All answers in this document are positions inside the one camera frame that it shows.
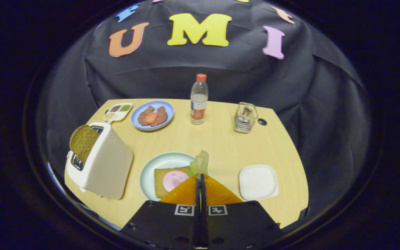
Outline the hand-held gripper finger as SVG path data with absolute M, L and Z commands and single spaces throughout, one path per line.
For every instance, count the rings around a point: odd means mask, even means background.
M 262 250 L 284 234 L 257 201 L 208 206 L 204 174 L 200 197 L 200 241 L 209 250 Z
M 195 205 L 148 200 L 120 230 L 146 250 L 194 250 L 201 246 L 200 183 L 194 180 Z

